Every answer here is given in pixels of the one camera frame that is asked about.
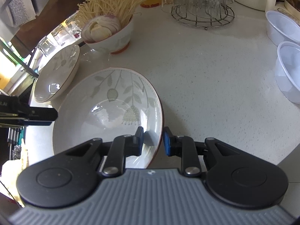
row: white ceramic bowl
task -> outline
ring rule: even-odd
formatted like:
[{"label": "white ceramic bowl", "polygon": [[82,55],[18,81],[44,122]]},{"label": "white ceramic bowl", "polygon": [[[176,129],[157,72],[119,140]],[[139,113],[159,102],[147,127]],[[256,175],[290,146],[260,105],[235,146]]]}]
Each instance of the white ceramic bowl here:
[{"label": "white ceramic bowl", "polygon": [[142,155],[127,168],[146,168],[162,140],[163,111],[153,86],[126,68],[108,68],[85,78],[66,96],[53,129],[54,154],[93,138],[113,141],[144,128]]},{"label": "white ceramic bowl", "polygon": [[43,67],[34,89],[37,102],[54,100],[72,82],[78,67],[80,48],[69,45],[56,53]]},{"label": "white ceramic bowl", "polygon": [[286,98],[300,104],[300,46],[282,42],[277,48],[275,78]]},{"label": "white ceramic bowl", "polygon": [[126,25],[123,29],[115,33],[114,35],[106,38],[105,40],[99,42],[89,43],[85,41],[85,43],[92,49],[102,52],[102,53],[112,53],[117,54],[125,50],[131,39],[131,34],[133,31],[133,18],[130,20],[128,25]]},{"label": "white ceramic bowl", "polygon": [[275,45],[283,41],[300,45],[300,26],[295,21],[277,11],[268,11],[265,16],[268,20],[267,35]]}]

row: gray ribbed panel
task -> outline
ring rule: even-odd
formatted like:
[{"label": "gray ribbed panel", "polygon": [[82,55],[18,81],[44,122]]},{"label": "gray ribbed panel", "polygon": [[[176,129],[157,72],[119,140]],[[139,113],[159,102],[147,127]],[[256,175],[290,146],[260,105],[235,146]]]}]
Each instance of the gray ribbed panel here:
[{"label": "gray ribbed panel", "polygon": [[105,179],[94,195],[73,207],[26,207],[13,215],[15,225],[284,225],[294,218],[281,207],[247,211],[213,198],[198,179],[177,169],[128,169]]}]

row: countertop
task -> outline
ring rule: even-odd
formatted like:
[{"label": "countertop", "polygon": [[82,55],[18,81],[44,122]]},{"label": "countertop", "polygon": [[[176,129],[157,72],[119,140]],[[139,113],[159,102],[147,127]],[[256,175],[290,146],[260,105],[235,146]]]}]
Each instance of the countertop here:
[{"label": "countertop", "polygon": [[[279,90],[277,47],[266,34],[265,13],[241,4],[236,18],[220,28],[183,25],[160,10],[139,9],[130,46],[118,55],[81,48],[79,70],[54,102],[31,105],[58,110],[69,90],[93,72],[126,67],[144,75],[163,105],[165,126],[195,141],[215,137],[271,163],[280,163],[300,142],[300,109]],[[30,164],[53,155],[53,123],[29,126],[25,142]],[[151,164],[178,167],[163,144]]]}]

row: wire rack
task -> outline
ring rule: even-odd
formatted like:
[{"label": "wire rack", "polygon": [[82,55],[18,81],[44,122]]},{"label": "wire rack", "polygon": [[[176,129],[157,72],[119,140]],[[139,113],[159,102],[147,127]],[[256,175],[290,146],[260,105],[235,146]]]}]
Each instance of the wire rack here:
[{"label": "wire rack", "polygon": [[189,12],[180,14],[179,9],[179,6],[172,7],[171,15],[174,19],[185,25],[202,27],[205,30],[207,30],[207,28],[227,25],[231,23],[235,17],[232,8],[226,5],[226,0],[222,0],[220,4],[220,17],[217,18],[210,16],[208,13],[204,14],[205,17],[196,16]]}]

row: yellow cloth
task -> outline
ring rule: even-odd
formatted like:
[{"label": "yellow cloth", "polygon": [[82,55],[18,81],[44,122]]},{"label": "yellow cloth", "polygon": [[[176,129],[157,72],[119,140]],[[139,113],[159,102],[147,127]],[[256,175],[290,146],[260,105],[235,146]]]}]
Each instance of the yellow cloth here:
[{"label": "yellow cloth", "polygon": [[28,162],[28,150],[25,146],[24,140],[22,139],[21,143],[21,159],[10,160],[3,164],[2,166],[2,177],[1,181],[13,195],[15,200],[24,207],[23,202],[21,201],[20,195],[17,191],[17,178],[19,174],[29,166]]}]

